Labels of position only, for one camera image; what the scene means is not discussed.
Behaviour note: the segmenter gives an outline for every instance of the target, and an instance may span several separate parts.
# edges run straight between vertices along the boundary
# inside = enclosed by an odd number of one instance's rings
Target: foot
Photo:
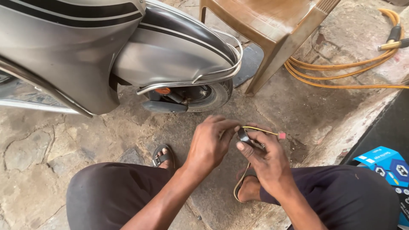
[[[237,198],[240,202],[261,201],[260,199],[261,184],[255,176],[246,176],[243,180]]]
[[[162,156],[164,154],[167,154],[168,152],[169,151],[168,151],[167,148],[163,148],[162,151],[157,153],[157,155],[155,157],[160,157],[160,156]],[[173,173],[175,171],[175,168],[173,167],[173,159],[170,158],[169,160],[166,160],[166,161],[162,162],[162,164],[160,164],[158,166],[158,168],[164,168],[164,169],[167,169],[167,170],[169,170],[170,172]]]

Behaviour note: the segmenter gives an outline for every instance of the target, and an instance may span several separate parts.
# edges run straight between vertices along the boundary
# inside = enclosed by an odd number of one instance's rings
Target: person's left hand
[[[208,116],[196,127],[184,166],[206,177],[222,162],[239,124],[220,115]]]

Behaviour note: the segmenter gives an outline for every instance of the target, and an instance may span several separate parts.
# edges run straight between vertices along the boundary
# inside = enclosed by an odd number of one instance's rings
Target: orange reflector
[[[171,89],[169,88],[159,88],[159,89],[155,89],[156,92],[160,93],[160,94],[168,94],[171,92]]]

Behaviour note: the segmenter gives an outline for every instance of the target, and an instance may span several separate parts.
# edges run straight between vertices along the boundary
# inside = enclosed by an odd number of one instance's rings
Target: tire
[[[233,81],[231,79],[207,86],[211,87],[212,94],[214,94],[212,95],[212,100],[205,103],[200,103],[200,101],[198,101],[194,105],[189,104],[187,112],[205,112],[214,110],[223,106],[230,100],[231,93],[233,92]]]

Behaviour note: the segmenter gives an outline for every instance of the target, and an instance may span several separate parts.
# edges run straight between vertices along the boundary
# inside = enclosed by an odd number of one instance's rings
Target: scooter front fender
[[[156,0],[118,54],[115,75],[135,86],[192,81],[237,63],[231,48],[197,19]]]

